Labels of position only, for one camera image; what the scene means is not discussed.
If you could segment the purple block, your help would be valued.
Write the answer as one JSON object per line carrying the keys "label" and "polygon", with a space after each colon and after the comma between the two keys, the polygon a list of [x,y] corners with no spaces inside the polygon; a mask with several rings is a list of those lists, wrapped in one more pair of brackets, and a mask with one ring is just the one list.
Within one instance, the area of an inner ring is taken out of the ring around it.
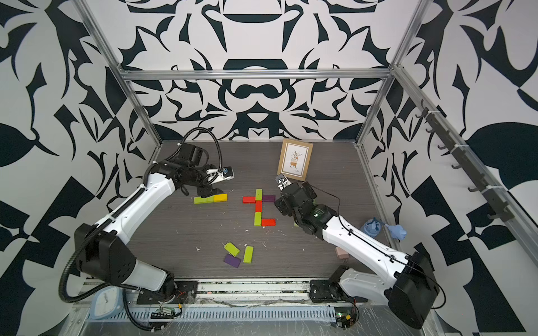
{"label": "purple block", "polygon": [[264,194],[264,195],[262,196],[262,201],[263,201],[263,202],[275,202],[275,200],[276,200],[276,196],[275,196],[275,195],[266,195],[266,194]]}
{"label": "purple block", "polygon": [[240,264],[241,264],[241,259],[231,255],[231,254],[227,254],[225,257],[224,257],[224,263],[226,263],[227,265],[229,266],[232,266],[234,268],[239,268]]}

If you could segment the yellow block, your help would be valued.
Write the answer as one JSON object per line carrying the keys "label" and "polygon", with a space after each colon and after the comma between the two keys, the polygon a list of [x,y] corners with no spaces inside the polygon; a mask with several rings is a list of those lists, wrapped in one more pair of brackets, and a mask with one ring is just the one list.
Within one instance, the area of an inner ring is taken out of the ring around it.
{"label": "yellow block", "polygon": [[213,197],[213,202],[227,202],[227,201],[228,201],[227,194],[218,194]]}

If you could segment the lime block bottom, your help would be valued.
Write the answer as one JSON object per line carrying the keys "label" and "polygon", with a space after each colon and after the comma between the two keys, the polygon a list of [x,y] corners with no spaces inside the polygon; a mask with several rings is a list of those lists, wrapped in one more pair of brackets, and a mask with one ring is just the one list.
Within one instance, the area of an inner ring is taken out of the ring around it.
{"label": "lime block bottom", "polygon": [[254,213],[254,226],[255,227],[262,226],[262,213],[261,212],[257,211]]}

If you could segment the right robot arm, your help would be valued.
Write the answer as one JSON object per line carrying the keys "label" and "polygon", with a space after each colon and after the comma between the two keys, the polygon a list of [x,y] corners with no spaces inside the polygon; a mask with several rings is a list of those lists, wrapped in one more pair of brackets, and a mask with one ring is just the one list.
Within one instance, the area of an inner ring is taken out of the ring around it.
{"label": "right robot arm", "polygon": [[333,278],[345,294],[387,305],[407,326],[420,330],[444,293],[426,256],[412,255],[383,245],[347,222],[338,211],[316,203],[316,190],[308,182],[275,178],[280,197],[279,212],[290,216],[304,232],[343,249],[374,272],[361,276],[347,269]]}

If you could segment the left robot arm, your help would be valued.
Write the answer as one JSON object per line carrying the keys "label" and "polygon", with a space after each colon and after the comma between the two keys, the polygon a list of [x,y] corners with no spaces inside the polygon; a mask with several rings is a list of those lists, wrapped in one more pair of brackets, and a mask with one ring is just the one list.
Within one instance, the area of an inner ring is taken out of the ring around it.
{"label": "left robot arm", "polygon": [[[159,301],[174,298],[174,274],[139,260],[127,245],[146,218],[177,190],[188,195],[187,188],[195,187],[198,196],[204,199],[222,193],[214,185],[233,179],[234,172],[231,167],[224,166],[221,147],[216,149],[217,165],[208,162],[201,165],[201,158],[209,158],[209,153],[182,140],[173,154],[150,164],[136,191],[112,213],[94,225],[79,226],[74,234],[75,251],[60,276],[58,295],[61,301],[79,302],[108,286],[149,291]],[[67,291],[72,270],[102,283],[72,296]]]}

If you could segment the pink beige small box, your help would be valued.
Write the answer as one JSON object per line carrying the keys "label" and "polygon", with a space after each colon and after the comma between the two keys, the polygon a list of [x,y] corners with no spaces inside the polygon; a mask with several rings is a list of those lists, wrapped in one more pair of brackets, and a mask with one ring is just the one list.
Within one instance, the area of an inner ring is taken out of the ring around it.
{"label": "pink beige small box", "polygon": [[349,259],[350,255],[347,251],[343,250],[342,248],[340,247],[336,247],[335,248],[335,251],[336,251],[336,255],[337,257],[340,259],[340,260],[345,260],[345,259]]}

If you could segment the circuit board right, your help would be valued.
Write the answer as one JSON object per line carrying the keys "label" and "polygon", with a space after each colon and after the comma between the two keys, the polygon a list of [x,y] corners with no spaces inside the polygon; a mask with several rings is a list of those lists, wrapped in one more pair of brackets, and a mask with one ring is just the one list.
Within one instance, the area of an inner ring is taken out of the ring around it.
{"label": "circuit board right", "polygon": [[353,327],[360,319],[360,312],[354,305],[349,307],[336,307],[335,314],[335,326],[344,330]]}

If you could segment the green circuit board left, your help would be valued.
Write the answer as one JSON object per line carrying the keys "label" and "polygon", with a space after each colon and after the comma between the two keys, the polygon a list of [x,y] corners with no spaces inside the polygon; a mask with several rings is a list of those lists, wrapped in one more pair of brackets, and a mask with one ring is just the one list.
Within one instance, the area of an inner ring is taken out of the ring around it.
{"label": "green circuit board left", "polygon": [[178,308],[160,307],[155,312],[151,312],[150,319],[176,319],[182,315],[182,312],[183,309],[181,305],[179,305]]}

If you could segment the white blue alarm clock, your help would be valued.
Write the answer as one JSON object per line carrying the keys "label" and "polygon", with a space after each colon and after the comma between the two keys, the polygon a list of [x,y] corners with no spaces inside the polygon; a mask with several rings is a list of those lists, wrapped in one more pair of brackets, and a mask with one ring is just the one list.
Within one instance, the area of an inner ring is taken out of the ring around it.
{"label": "white blue alarm clock", "polygon": [[123,291],[109,286],[94,295],[89,315],[91,320],[103,320],[116,316],[123,310]]}

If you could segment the wooden picture frame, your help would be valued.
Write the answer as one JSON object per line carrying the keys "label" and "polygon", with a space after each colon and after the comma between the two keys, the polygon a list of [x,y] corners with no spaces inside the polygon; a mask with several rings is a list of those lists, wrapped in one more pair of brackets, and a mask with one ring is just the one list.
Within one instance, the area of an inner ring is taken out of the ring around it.
{"label": "wooden picture frame", "polygon": [[313,144],[285,139],[282,142],[277,174],[288,179],[305,181],[312,157]]}

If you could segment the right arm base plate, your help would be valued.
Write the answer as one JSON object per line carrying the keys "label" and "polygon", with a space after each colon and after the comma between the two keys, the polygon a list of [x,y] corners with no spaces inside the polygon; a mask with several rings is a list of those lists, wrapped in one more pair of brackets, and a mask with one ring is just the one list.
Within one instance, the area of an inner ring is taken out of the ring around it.
{"label": "right arm base plate", "polygon": [[338,284],[331,283],[325,279],[315,279],[310,281],[309,298],[315,303],[324,302],[368,302],[366,298],[351,297],[346,294]]}

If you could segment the aluminium front rail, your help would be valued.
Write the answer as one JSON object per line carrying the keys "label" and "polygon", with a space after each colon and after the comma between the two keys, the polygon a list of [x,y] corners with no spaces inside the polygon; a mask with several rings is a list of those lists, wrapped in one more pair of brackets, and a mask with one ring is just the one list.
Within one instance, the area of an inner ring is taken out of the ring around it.
{"label": "aluminium front rail", "polygon": [[272,302],[312,302],[308,294],[310,281],[315,279],[329,280],[331,283],[338,284],[351,297],[366,298],[368,302],[381,305],[388,304],[389,297],[403,288],[402,281],[395,281],[391,284],[379,276],[351,269],[329,278],[221,278],[177,279],[176,281],[198,282],[198,293],[194,303],[261,305]]}

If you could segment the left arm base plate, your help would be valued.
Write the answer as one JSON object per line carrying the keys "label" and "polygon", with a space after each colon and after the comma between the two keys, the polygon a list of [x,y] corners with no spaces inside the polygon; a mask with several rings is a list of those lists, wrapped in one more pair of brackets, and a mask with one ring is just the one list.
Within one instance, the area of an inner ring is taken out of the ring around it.
{"label": "left arm base plate", "polygon": [[198,293],[197,281],[168,281],[159,291],[141,290],[138,305],[191,304]]}

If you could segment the wall hook rail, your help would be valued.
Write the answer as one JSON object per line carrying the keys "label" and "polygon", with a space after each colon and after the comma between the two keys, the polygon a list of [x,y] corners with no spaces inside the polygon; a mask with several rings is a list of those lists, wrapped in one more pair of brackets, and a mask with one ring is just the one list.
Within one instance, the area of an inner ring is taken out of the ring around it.
{"label": "wall hook rail", "polygon": [[493,214],[489,215],[489,218],[500,219],[505,223],[518,218],[516,204],[506,188],[491,175],[478,155],[446,120],[443,113],[423,107],[418,117],[429,124],[430,128],[427,132],[437,135],[441,140],[442,144],[438,149],[451,154],[455,159],[457,163],[452,168],[461,169],[468,176],[472,182],[468,191],[480,193],[491,206]]}

